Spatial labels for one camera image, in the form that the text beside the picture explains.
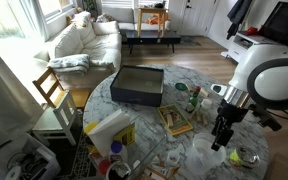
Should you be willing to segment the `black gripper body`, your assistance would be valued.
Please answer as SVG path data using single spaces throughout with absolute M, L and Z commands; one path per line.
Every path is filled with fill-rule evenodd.
M 217 112 L 218 116 L 211 134 L 215 137 L 214 142 L 226 146 L 234 133 L 231 129 L 232 124 L 241 122 L 248 110 L 237 108 L 222 100 Z

